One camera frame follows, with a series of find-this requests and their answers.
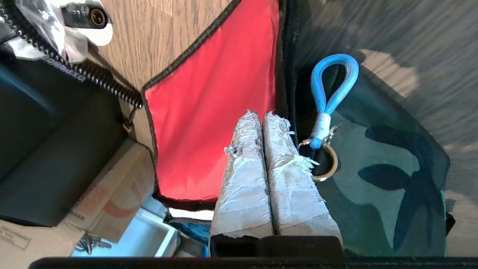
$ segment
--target blue rope keychain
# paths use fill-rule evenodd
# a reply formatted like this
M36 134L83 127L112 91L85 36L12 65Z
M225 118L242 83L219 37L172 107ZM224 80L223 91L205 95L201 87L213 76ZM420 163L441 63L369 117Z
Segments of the blue rope keychain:
M332 65L344 65L346 75L340 87L338 87L327 101L324 85L322 83L322 74L327 67ZM319 149L322 146L322 141L330 133L330 115L352 89L358 77L359 64L352 56L347 54L334 54L328 56L315 65L310 78L312 94L317 108L317 119L314 128L312 129L312 133L310 134L312 142L309 146L312 149Z

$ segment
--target torn paper wrapping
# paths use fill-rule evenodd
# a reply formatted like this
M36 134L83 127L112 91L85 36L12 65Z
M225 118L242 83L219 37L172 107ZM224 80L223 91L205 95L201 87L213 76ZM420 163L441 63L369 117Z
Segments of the torn paper wrapping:
M248 111L234 129L222 189L214 210L211 236L237 238L272 235L271 208L264 164L261 123Z
M271 112L264 116L264 146L274 229L280 235L332 235L342 243L337 223L312 181L312 161L300 156L290 123Z

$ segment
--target white label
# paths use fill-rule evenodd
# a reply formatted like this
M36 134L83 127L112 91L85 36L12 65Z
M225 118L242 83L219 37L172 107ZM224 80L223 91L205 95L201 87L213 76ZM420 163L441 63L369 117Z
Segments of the white label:
M0 239L8 243L26 249L31 238L26 237L12 229L2 226L0 228Z

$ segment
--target metal key ring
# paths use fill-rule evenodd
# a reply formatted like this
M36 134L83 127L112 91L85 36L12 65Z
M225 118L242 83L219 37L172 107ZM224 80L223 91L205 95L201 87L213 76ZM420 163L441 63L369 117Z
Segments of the metal key ring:
M299 143L299 145L297 146L297 150L299 150L299 148L301 146L305 146L305 145L310 144L310 142L312 142L312 139L305 139L304 141ZM325 142L322 143L322 147L332 157L332 167L330 168L330 170L327 173L325 173L323 175L320 175L320 176L312 175L312 180L314 182L325 181L327 178L334 175L334 173L335 173L335 171L337 171L337 167L338 167L338 157L337 157L337 153L335 152L335 150L328 143L325 143Z

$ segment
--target red fabric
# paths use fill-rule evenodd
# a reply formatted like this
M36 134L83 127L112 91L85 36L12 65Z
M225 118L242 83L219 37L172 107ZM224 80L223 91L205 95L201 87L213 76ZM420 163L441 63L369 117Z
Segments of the red fabric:
M243 0L177 70L146 90L161 195L217 199L237 120L274 109L276 0Z

